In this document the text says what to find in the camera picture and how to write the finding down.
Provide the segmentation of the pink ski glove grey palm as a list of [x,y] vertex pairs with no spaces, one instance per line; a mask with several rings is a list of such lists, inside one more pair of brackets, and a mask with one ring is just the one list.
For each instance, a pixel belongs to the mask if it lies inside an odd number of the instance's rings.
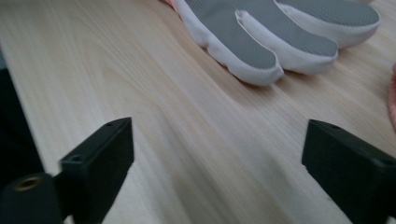
[[266,86],[285,71],[329,70],[338,51],[380,24],[373,0],[161,0],[198,46],[242,81]]

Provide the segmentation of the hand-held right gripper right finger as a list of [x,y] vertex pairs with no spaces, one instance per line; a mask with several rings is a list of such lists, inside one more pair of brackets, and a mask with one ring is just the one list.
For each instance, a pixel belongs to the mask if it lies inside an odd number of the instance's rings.
[[396,158],[338,126],[311,119],[302,164],[353,224],[396,219]]

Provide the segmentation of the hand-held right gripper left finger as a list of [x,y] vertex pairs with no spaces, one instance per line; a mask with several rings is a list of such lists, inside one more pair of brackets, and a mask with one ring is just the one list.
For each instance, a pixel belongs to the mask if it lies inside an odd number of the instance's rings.
[[101,224],[134,162],[132,120],[100,127],[61,159],[63,213],[75,224]]

